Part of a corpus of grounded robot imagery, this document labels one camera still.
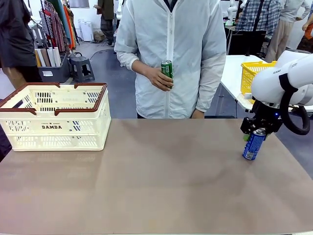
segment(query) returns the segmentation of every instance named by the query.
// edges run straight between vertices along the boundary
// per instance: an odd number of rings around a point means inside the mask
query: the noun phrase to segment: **white jacket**
[[[220,0],[178,0],[172,13],[164,0],[127,0],[115,51],[129,70],[138,59],[151,67],[160,67],[162,60],[173,62],[170,92],[137,74],[137,112],[144,118],[190,118],[195,109],[206,112],[226,58]]]

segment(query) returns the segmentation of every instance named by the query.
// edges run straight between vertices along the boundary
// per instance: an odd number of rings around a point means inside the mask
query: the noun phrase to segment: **jacket zipper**
[[[168,53],[167,59],[173,62],[173,54],[174,54],[174,35],[173,35],[173,13],[170,13],[170,25],[169,25],[169,36],[168,36]],[[168,118],[169,115],[169,106],[170,106],[170,96],[171,91],[166,93],[166,106],[165,106],[165,118]]]

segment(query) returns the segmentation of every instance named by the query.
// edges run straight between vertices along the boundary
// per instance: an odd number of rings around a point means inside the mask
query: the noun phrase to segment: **gray sweatshirt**
[[[301,18],[305,18],[310,12],[310,5],[307,0],[281,0],[280,20],[287,22],[295,22],[300,7],[305,8],[305,12]]]

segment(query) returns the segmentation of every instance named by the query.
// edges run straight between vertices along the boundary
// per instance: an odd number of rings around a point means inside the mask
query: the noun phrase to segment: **blue can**
[[[266,133],[262,129],[257,129],[252,132],[248,142],[246,143],[243,157],[248,160],[254,160],[258,154],[263,141],[266,138]]]

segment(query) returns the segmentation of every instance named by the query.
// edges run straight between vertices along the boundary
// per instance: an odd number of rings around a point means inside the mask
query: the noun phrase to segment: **white plastic crate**
[[[28,83],[0,103],[14,151],[100,151],[110,122],[105,83]]]

